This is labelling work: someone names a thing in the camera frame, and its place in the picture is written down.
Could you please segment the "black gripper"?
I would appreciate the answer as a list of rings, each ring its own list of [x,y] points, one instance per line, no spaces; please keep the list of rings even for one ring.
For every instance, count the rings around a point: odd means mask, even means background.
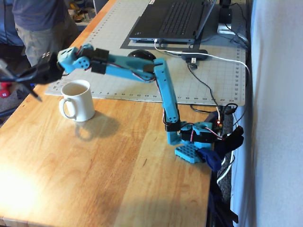
[[[35,67],[26,69],[21,74],[14,78],[1,77],[1,82],[15,83],[34,83],[34,84],[49,84],[60,80],[63,76],[64,69],[60,66],[57,60],[57,53],[46,53],[38,61]]]

